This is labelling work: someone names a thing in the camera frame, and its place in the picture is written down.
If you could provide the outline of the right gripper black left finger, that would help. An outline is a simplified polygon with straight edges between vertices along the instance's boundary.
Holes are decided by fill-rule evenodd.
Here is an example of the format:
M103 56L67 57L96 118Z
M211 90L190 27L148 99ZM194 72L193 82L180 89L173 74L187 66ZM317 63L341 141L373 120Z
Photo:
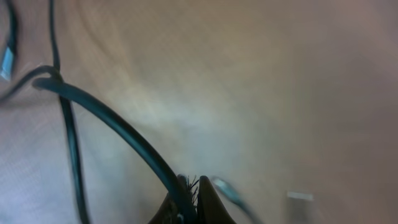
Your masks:
M184 224L185 217L172 200L169 193L164 198L149 224Z

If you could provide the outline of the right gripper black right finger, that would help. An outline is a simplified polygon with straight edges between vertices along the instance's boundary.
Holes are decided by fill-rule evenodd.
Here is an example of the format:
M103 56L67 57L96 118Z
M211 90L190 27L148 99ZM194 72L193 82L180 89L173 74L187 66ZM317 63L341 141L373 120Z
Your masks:
M205 175L199 179L197 213L201 224L236 224Z

